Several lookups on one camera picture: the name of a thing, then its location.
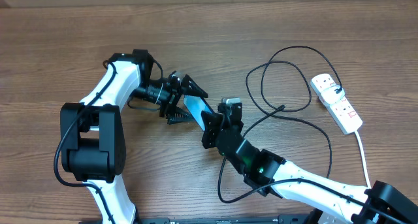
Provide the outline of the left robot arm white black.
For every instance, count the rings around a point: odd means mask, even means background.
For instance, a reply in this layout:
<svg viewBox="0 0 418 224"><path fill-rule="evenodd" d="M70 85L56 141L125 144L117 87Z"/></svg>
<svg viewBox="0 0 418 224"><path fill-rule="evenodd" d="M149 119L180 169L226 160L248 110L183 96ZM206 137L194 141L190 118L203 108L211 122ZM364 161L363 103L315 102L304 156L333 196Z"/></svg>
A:
<svg viewBox="0 0 418 224"><path fill-rule="evenodd" d="M175 124L193 119L177 106L181 98L208 96L188 75L173 72L152 79L156 64L147 50L115 53L103 62L106 72L92 92L61 108L54 174L65 186L89 190L101 213L100 223L141 222L122 176L127 159L123 107L142 99L156 104L160 117Z"/></svg>

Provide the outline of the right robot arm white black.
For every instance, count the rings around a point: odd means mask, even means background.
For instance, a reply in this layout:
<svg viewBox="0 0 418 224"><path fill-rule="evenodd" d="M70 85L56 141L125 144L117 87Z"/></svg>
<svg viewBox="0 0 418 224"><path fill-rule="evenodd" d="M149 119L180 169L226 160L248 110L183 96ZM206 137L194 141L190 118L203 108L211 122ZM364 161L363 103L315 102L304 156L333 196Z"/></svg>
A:
<svg viewBox="0 0 418 224"><path fill-rule="evenodd" d="M385 182L376 181L371 188L335 182L268 150L259 150L241 133L241 106L221 103L214 112L204 105L195 112L204 131L203 146L216 148L251 187L240 199L271 193L308 204L343 223L417 222L417 205Z"/></svg>

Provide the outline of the Galaxy S24 smartphone blue screen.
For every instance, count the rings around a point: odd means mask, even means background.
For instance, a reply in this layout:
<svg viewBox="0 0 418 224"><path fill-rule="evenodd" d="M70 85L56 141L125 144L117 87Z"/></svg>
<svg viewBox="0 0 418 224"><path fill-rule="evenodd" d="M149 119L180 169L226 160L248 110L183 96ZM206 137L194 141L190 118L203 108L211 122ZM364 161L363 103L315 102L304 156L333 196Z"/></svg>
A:
<svg viewBox="0 0 418 224"><path fill-rule="evenodd" d="M205 131L205 125L201 114L202 112L207 112L210 114L214 113L206 100L202 97L185 95L184 105L189 110L190 114L193 116L199 127Z"/></svg>

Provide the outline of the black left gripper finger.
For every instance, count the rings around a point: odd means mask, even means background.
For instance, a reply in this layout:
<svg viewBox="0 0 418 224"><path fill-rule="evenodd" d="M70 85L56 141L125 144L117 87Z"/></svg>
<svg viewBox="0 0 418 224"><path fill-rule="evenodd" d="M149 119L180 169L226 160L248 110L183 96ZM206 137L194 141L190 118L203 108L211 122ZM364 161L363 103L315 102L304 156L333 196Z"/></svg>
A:
<svg viewBox="0 0 418 224"><path fill-rule="evenodd" d="M167 112L166 119L169 125L174 125L177 123L193 121L194 117L184 109L173 106Z"/></svg>
<svg viewBox="0 0 418 224"><path fill-rule="evenodd" d="M207 92L200 88L188 74L182 78L181 89L183 95L208 98Z"/></svg>

